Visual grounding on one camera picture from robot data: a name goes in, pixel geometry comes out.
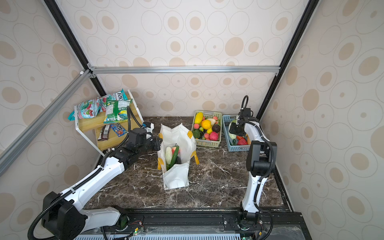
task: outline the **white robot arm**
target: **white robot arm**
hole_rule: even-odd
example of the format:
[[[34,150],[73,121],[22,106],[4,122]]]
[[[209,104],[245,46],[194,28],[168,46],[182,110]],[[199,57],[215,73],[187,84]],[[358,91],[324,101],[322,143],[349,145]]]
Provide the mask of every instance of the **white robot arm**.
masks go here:
[[[248,96],[243,99],[242,107],[237,115],[237,121],[231,123],[230,133],[238,136],[245,136],[251,140],[247,156],[246,166],[248,171],[248,186],[240,204],[237,217],[238,224],[256,222],[258,213],[262,210],[259,207],[263,187],[269,174],[275,169],[277,145],[270,142],[261,130],[258,120],[251,115],[251,109],[247,108]]]
[[[121,216],[117,209],[83,210],[83,207],[110,180],[132,166],[139,156],[160,150],[162,139],[153,137],[153,123],[144,122],[143,126],[128,130],[123,142],[108,152],[101,164],[79,182],[59,194],[51,192],[45,196],[43,211],[32,222],[28,239],[38,240],[33,230],[40,219],[43,227],[55,235],[52,239],[60,240],[72,240],[83,231],[115,225]]]

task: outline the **marble tabletop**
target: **marble tabletop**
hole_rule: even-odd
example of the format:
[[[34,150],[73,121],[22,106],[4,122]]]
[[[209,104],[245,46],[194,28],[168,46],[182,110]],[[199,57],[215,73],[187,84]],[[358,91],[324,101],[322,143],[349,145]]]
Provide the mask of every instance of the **marble tabletop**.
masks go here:
[[[191,128],[193,117],[147,117],[144,120],[155,124],[154,135],[157,135],[161,124],[175,127],[183,123]],[[84,209],[111,205],[123,208],[238,207],[248,184],[245,167],[248,152],[228,152],[222,135],[218,148],[197,146],[196,153],[200,164],[190,162],[188,187],[165,191],[162,172],[157,169],[157,154],[153,152],[140,156],[133,166],[107,183]],[[283,206],[273,174],[264,186],[260,206]]]

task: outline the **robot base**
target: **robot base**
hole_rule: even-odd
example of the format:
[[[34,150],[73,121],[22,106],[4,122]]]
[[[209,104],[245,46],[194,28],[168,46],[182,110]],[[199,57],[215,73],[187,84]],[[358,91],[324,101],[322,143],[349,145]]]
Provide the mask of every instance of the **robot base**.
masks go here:
[[[256,225],[259,220],[259,212],[245,211],[243,204],[240,203],[240,208],[237,210],[237,224],[241,230],[247,230],[250,226]]]

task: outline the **snack bag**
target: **snack bag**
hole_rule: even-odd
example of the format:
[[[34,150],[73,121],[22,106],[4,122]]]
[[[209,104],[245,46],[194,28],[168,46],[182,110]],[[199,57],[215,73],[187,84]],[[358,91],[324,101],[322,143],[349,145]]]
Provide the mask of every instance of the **snack bag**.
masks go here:
[[[130,105],[131,101],[131,99],[120,101],[107,101],[104,123],[116,123],[127,121],[127,106]]]
[[[127,96],[125,95],[125,92],[123,89],[121,89],[120,92],[117,92],[117,93],[111,93],[111,94],[107,94],[103,97],[100,97],[100,110],[99,112],[102,113],[102,112],[105,112],[106,108],[107,108],[107,102],[108,101],[119,101],[119,100],[128,100]]]
[[[94,118],[100,109],[100,99],[95,98],[92,100],[84,101],[77,105],[77,117],[82,118]],[[69,120],[74,121],[74,111],[69,115]]]
[[[100,136],[99,138],[97,139],[98,141],[105,141],[105,140],[108,140],[108,134],[109,134],[109,130],[111,129],[111,125],[110,124],[107,124],[107,125],[104,125],[102,128],[101,128],[101,131],[100,131]]]
[[[85,101],[83,103],[80,103],[77,105],[77,112],[78,112],[78,118],[79,119],[82,119],[82,118],[94,118],[98,113],[101,113],[101,112],[105,112],[106,110],[106,103],[107,101],[113,101],[113,100],[128,100],[127,96],[125,95],[124,93],[124,90],[121,89],[120,92],[117,92],[117,93],[112,93],[112,94],[107,94],[103,97],[97,97],[95,99],[92,99],[92,100],[88,100],[88,101]],[[91,106],[91,114],[80,114],[81,110],[82,110],[82,107],[81,105],[84,105],[85,108],[89,107],[89,105],[87,104],[88,102],[97,102],[97,111],[95,112],[94,111],[94,107]],[[71,114],[68,116],[68,120],[70,121],[74,121],[74,111],[71,112]]]
[[[127,130],[125,130],[120,124],[111,124],[112,130],[116,133],[118,137],[123,136],[124,134],[127,133]]]

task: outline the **plastic basket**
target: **plastic basket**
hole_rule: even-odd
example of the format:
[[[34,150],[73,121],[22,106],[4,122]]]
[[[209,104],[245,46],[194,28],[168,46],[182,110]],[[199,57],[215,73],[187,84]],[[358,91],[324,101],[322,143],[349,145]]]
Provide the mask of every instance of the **plastic basket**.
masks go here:
[[[207,118],[212,118],[213,116],[216,116],[218,118],[218,124],[222,124],[222,114],[219,112],[211,112],[211,111],[203,111],[203,110],[196,110],[195,111],[195,116],[193,117],[193,123],[195,122],[195,117],[197,113],[203,113],[203,116]],[[196,145],[198,146],[206,146],[206,147],[218,147],[221,142],[221,133],[218,134],[218,141],[211,141],[211,140],[203,140],[203,139],[196,139]]]
[[[232,120],[235,120],[236,119],[236,114],[233,114],[233,115],[223,115],[222,117],[222,131],[224,131],[224,134],[225,134],[225,140],[227,142],[227,146],[228,146],[228,151],[229,152],[240,152],[240,151],[248,151],[250,146],[251,145],[236,145],[236,146],[232,146],[229,141],[230,141],[230,138],[229,138],[229,135],[228,135],[228,126],[226,126],[226,123],[230,123],[232,122]]]

